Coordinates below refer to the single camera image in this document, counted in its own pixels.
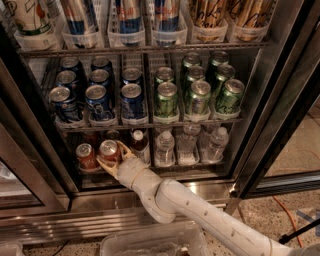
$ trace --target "soda can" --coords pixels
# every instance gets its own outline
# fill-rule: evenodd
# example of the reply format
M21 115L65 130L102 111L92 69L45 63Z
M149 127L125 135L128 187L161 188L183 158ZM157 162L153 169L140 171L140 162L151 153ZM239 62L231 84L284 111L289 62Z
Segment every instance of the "soda can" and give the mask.
M89 35L99 31L92 0L61 0L69 31L72 35ZM88 40L79 48L92 48L96 42Z
M76 98L68 88L53 88L49 93L49 102L62 122L73 123L81 121L82 113L78 109Z
M96 84L88 87L86 102L96 121L107 121L114 118L111 97L104 86Z
M185 84L185 77L188 69L191 66L201 66L201 65L202 65L202 61L198 53L188 52L184 55L181 61L181 68L180 68L180 87L182 91L185 91L184 84Z
M99 167L93 147L88 143L82 143L76 148L76 156L80 169L90 171Z
M235 69L228 64L221 64L218 66L215 76L215 81L212 83L211 86L211 98L214 100L217 95L219 95L220 90L225 83L225 81L234 78L235 76Z
M53 33L53 27L42 1L3 0L3 3L20 35L36 36Z
M215 74L217 72L217 68L221 64L229 63L229 55L225 51L214 51L208 60L208 67L206 71L206 81L211 85L215 81Z
M179 26L180 0L154 1L154 30L159 32L175 32ZM159 33L156 40L160 46L170 46L175 41L161 38Z
M69 88L72 94L75 95L79 108L83 109L85 104L85 88L83 84L77 79L75 72L70 70L61 71L56 78L56 84L58 86L64 86Z
M114 140L104 140L99 147L99 155L111 162L120 162L122 159L120 147Z
M174 83L159 84L155 98L155 116L168 118L177 115L178 95Z
M157 69L154 77L154 89L157 90L159 84L164 82L175 83L174 72L169 67L160 67Z
M190 90L191 84L194 81L198 80L205 80L205 71L201 66L192 66L188 69L185 82L184 82L184 97L186 96L187 92Z
M138 84L143 91L142 72L138 68L126 68L122 75L121 88L126 84Z
M195 81L191 84L185 101L185 113L188 115L205 114L211 95L210 84L206 81Z
M126 84L122 87L121 111L125 119L141 119L146 117L144 97L140 85Z
M215 110L221 114L233 114L239 111L243 97L244 84L237 79L229 79L224 83L216 99Z
M141 26L141 0L116 0L117 17L120 26L120 34L137 33L142 29ZM138 46L139 42L125 40L121 38L126 46Z
M246 0L238 15L237 26L243 28L260 28L266 24L273 0ZM241 36L242 41L253 41L257 36Z

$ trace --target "can label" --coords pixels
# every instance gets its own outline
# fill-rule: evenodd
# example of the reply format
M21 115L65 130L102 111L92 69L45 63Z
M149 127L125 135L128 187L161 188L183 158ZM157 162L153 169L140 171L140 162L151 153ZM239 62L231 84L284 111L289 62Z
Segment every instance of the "can label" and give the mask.
M23 36L53 33L42 2L38 0L3 0L17 29Z

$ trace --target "floor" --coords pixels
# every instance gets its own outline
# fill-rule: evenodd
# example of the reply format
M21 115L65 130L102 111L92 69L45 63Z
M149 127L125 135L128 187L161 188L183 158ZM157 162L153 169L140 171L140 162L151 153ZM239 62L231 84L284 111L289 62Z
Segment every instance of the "floor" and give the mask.
M320 167L320 100L303 120L282 150L269 176ZM320 190L242 201L233 217L278 241L320 218ZM209 255L234 255L210 234L204 232ZM98 256L103 237L61 243L25 245L26 256ZM293 238L286 245L298 248L320 243L320 225Z

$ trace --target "bottle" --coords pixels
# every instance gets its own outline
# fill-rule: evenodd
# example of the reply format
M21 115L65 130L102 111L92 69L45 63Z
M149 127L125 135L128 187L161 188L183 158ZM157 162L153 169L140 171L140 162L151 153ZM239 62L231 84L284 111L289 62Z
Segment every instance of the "bottle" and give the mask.
M135 130L132 134L130 149L145 164L150 165L150 148L147 137L143 136L141 130Z
M210 136L208 145L208 159L213 162L220 161L223 158L223 151L229 142L229 135L225 127L219 127L214 130Z
M156 138L155 164L159 167L173 165L174 138L169 131L164 131Z

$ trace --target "cable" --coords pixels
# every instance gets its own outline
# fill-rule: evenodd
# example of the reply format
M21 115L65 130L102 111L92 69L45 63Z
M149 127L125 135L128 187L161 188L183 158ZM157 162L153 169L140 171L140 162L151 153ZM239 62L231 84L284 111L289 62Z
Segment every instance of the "cable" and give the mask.
M61 251L63 250L63 248L64 248L69 242L70 242L70 240L66 241L66 242L61 246L61 248L60 248L58 251L56 251L52 256L58 255L58 253L61 252Z
M289 210L287 209L287 207L286 207L283 203L281 203L281 202L278 200L278 198L276 198L275 196L272 196L272 197L273 197L273 199L281 206L281 208L287 213L287 215L289 216L289 219L290 219L290 221L291 221L291 224L292 224L292 226L293 226L294 231L297 231L298 229L297 229L296 223L295 223L295 221L294 221L291 213L290 213ZM301 241L301 239L300 239L299 236L297 236L297 240L298 240L298 243L299 243L300 247L302 248L302 247L303 247L303 244L302 244L302 241Z

